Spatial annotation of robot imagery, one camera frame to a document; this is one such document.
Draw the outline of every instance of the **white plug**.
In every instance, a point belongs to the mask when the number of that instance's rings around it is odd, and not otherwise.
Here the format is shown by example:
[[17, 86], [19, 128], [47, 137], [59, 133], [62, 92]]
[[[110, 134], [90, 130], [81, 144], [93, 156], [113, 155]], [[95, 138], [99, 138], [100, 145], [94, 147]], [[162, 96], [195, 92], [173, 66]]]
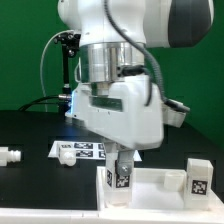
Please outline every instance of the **white plug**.
[[20, 162], [21, 152], [9, 151], [8, 147], [0, 147], [0, 166], [7, 166], [8, 162]]

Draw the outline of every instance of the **green backdrop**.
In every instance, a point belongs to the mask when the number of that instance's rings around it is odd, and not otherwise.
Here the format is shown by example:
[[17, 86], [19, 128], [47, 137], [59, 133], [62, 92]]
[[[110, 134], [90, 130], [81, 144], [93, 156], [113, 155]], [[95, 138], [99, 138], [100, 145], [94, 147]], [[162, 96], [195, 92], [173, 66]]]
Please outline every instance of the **green backdrop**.
[[[224, 0], [214, 3], [213, 27], [200, 44], [152, 53], [161, 65], [167, 96], [190, 106], [187, 122], [224, 149]], [[65, 29], [57, 0], [0, 1], [0, 110], [16, 110], [42, 97], [42, 51], [55, 33]], [[75, 64], [70, 62], [70, 71]], [[61, 74], [61, 46], [52, 44], [44, 64], [48, 95], [61, 92]], [[32, 110], [43, 111], [43, 107]]]

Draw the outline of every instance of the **white cylinder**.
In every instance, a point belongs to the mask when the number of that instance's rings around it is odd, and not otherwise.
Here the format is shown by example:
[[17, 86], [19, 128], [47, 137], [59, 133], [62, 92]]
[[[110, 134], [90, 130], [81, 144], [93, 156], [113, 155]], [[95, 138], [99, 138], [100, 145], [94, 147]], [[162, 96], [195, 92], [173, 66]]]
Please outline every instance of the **white cylinder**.
[[[80, 46], [96, 43], [124, 42], [114, 30], [104, 13], [103, 0], [78, 0], [79, 18], [82, 24]], [[145, 0], [109, 1], [112, 17], [130, 38], [146, 43], [143, 21]]]

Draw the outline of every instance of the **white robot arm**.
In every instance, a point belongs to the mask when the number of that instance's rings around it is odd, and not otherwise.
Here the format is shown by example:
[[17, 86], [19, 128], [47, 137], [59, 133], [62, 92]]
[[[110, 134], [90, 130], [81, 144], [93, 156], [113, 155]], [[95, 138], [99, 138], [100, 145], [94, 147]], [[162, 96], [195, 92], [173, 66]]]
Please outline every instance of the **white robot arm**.
[[[134, 150], [161, 145], [161, 101], [186, 112], [165, 98], [159, 65], [144, 46], [195, 45], [211, 27], [213, 10], [212, 0], [59, 0], [61, 19], [81, 31], [80, 83], [66, 117], [106, 139], [106, 172], [114, 180], [132, 179]], [[146, 75], [145, 58], [152, 62], [156, 84]], [[124, 189], [119, 195], [115, 185], [106, 183], [108, 201], [127, 202], [130, 197]]]
[[[89, 5], [89, 7], [85, 8], [86, 12], [79, 10], [78, 2], [78, 0], [63, 0], [58, 2], [58, 12], [62, 21], [74, 30], [83, 30], [87, 24], [91, 29], [98, 27], [100, 23], [95, 24], [96, 15], [98, 18], [101, 16], [101, 19], [105, 18], [102, 8], [101, 13], [97, 12], [99, 8], [96, 8], [97, 4], [100, 4], [101, 1], [83, 1], [84, 7]], [[136, 11], [130, 11], [128, 8], [130, 4], [133, 6], [136, 3], [130, 3], [132, 1], [129, 1], [128, 4], [123, 1], [121, 2], [124, 9], [120, 5], [117, 5], [116, 11], [112, 10], [113, 16], [119, 22], [119, 25], [121, 25], [120, 23], [124, 23], [124, 27], [131, 25], [129, 27], [130, 31], [134, 30], [132, 32], [137, 35], [139, 29], [142, 29], [142, 27], [139, 27], [139, 24], [137, 24], [137, 27], [132, 26], [131, 20], [134, 17], [136, 18]], [[214, 19], [213, 0], [145, 0], [144, 4], [144, 11], [141, 13], [144, 13], [142, 14], [144, 16], [143, 29], [147, 47], [194, 46], [209, 31]], [[127, 12], [127, 17], [126, 19], [122, 17], [121, 20], [120, 14], [124, 12]]]

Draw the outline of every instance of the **black tabletop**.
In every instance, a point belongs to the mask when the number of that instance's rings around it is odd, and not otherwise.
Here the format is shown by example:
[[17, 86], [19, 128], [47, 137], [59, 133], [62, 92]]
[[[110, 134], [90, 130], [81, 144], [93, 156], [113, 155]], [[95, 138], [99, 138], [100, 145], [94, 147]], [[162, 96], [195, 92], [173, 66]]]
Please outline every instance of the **black tabletop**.
[[[0, 167], [0, 207], [96, 210], [96, 166], [77, 160], [66, 167], [48, 153], [55, 140], [100, 142], [101, 137], [64, 121], [56, 113], [0, 111], [0, 147], [21, 150], [22, 162]], [[214, 166], [212, 189], [224, 201], [224, 152], [188, 124], [165, 126], [159, 149], [140, 152], [135, 167], [186, 169], [188, 158]]]

